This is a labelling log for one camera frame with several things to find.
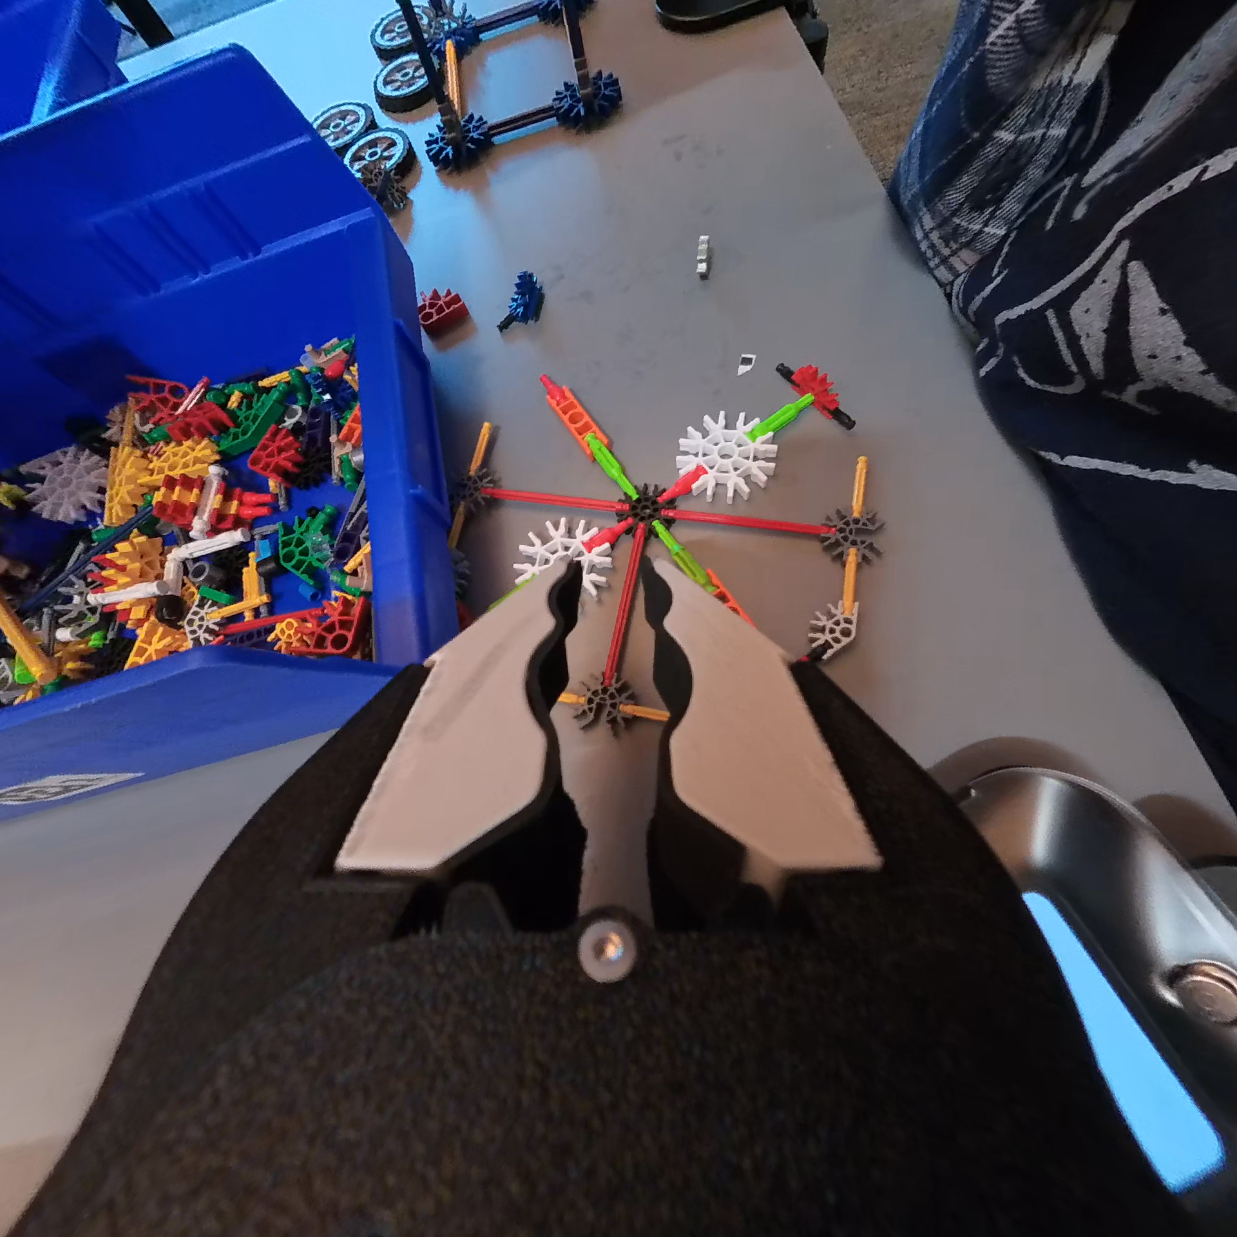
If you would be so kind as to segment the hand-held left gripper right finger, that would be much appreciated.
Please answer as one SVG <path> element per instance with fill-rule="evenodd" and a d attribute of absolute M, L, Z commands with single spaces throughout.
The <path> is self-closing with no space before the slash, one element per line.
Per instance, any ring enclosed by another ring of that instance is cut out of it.
<path fill-rule="evenodd" d="M 641 567 L 660 735 L 649 847 L 678 894 L 780 894 L 883 858 L 775 641 L 665 562 Z"/>

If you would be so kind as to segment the spoked construction toy wheel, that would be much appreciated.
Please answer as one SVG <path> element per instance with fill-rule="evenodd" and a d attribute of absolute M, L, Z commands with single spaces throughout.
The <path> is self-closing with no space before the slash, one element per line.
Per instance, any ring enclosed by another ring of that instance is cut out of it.
<path fill-rule="evenodd" d="M 855 428 L 854 418 L 843 410 L 836 388 L 824 370 L 814 365 L 794 369 L 787 363 L 777 363 L 776 373 L 790 385 L 795 393 L 794 399 L 764 418 L 740 414 L 729 423 L 727 414 L 720 411 L 714 417 L 705 417 L 701 426 L 688 426 L 679 440 L 675 454 L 676 475 L 669 486 L 636 486 L 615 455 L 608 436 L 585 410 L 579 398 L 564 384 L 542 374 L 539 381 L 552 413 L 586 459 L 617 489 L 619 497 L 612 503 L 503 486 L 497 475 L 486 467 L 493 426 L 490 423 L 481 426 L 468 469 L 451 497 L 452 522 L 447 545 L 457 598 L 463 596 L 468 582 L 468 568 L 457 548 L 460 534 L 467 518 L 479 512 L 488 503 L 526 503 L 567 511 L 587 510 L 609 518 L 601 527 L 580 519 L 574 529 L 567 525 L 565 518 L 560 518 L 557 522 L 546 523 L 544 536 L 529 534 L 529 541 L 519 548 L 520 557 L 515 566 L 516 587 L 560 559 L 578 560 L 582 564 L 583 590 L 597 598 L 600 589 L 606 585 L 605 571 L 612 566 L 613 546 L 620 540 L 630 538 L 630 555 L 605 667 L 579 691 L 564 691 L 559 698 L 560 704 L 572 708 L 572 717 L 579 728 L 604 726 L 612 735 L 620 735 L 634 720 L 661 723 L 668 719 L 664 709 L 641 705 L 632 689 L 619 675 L 641 562 L 653 542 L 661 544 L 672 563 L 708 596 L 739 619 L 750 620 L 749 613 L 738 604 L 717 572 L 705 567 L 673 534 L 672 527 L 678 522 L 816 538 L 829 557 L 842 563 L 843 593 L 839 601 L 813 616 L 807 631 L 809 646 L 801 661 L 822 664 L 837 657 L 855 639 L 859 619 L 859 570 L 862 564 L 877 557 L 874 536 L 883 529 L 883 522 L 866 508 L 869 470 L 866 456 L 859 456 L 855 462 L 848 505 L 837 508 L 822 525 L 708 514 L 683 507 L 683 500 L 693 497 L 709 503 L 717 492 L 723 493 L 727 503 L 732 503 L 736 495 L 749 497 L 751 485 L 765 486 L 776 469 L 776 433 L 792 425 L 803 410 L 817 410 L 826 421 L 840 425 L 844 430 Z"/>

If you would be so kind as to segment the person in dark printed shirt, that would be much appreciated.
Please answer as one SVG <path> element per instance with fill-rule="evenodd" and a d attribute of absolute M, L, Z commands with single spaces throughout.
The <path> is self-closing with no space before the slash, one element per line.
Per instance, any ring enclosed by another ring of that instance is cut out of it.
<path fill-rule="evenodd" d="M 1096 611 L 1232 805 L 1234 2 L 1127 13 L 1059 171 L 955 306 Z"/>

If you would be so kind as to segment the blue construction toy car frame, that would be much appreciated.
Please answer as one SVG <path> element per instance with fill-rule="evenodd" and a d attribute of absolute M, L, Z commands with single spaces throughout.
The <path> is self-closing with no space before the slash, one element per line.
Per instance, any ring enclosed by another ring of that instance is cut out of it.
<path fill-rule="evenodd" d="M 575 132 L 595 128 L 619 110 L 623 98 L 617 76 L 589 64 L 580 19 L 591 5 L 524 1 L 477 16 L 466 2 L 399 2 L 370 28 L 370 48 L 381 64 L 374 100 L 388 115 L 434 105 L 438 124 L 425 139 L 425 153 L 441 173 L 471 167 L 496 139 L 552 123 Z M 468 110 L 460 60 L 485 38 L 533 22 L 564 31 L 572 76 L 553 91 L 549 102 L 524 112 L 489 121 Z"/>

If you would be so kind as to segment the pile of colourful toy pieces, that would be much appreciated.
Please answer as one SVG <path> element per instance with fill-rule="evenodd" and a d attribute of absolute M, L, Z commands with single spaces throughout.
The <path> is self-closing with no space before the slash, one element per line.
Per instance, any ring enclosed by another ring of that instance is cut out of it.
<path fill-rule="evenodd" d="M 281 372 L 128 376 L 2 466 L 2 708 L 199 648 L 374 660 L 355 336 Z"/>

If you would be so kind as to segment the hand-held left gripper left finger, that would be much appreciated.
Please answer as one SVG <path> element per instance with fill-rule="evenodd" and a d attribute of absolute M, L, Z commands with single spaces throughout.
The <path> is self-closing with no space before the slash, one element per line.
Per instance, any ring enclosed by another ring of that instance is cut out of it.
<path fill-rule="evenodd" d="M 544 808 L 580 587 L 582 564 L 557 560 L 426 659 L 334 872 L 437 875 Z"/>

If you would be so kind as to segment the toy wheel pair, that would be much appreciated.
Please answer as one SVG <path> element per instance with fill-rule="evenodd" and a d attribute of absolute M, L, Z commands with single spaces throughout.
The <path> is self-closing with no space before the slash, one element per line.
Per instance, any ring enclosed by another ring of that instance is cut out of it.
<path fill-rule="evenodd" d="M 345 164 L 382 212 L 395 216 L 408 203 L 404 182 L 415 168 L 415 150 L 400 128 L 378 124 L 360 101 L 341 101 L 318 112 L 317 135 Z"/>

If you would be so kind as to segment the blue plastic storage bin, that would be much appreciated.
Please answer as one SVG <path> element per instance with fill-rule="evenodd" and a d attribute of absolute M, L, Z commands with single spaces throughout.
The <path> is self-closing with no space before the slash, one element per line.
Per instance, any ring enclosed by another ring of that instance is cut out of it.
<path fill-rule="evenodd" d="M 280 372 L 355 336 L 374 660 L 199 648 L 2 708 L 2 823 L 343 724 L 459 630 L 412 265 L 244 49 L 2 136 L 2 466 L 128 376 Z"/>
<path fill-rule="evenodd" d="M 101 1 L 4 1 L 1 134 L 124 84 L 120 35 Z"/>

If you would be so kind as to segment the black oval stand base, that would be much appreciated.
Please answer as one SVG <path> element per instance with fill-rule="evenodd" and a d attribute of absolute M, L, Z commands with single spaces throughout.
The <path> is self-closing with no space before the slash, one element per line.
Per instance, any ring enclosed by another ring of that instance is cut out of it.
<path fill-rule="evenodd" d="M 783 9 L 816 69 L 824 71 L 828 26 L 813 1 L 654 1 L 657 23 L 675 34 L 706 34 Z"/>

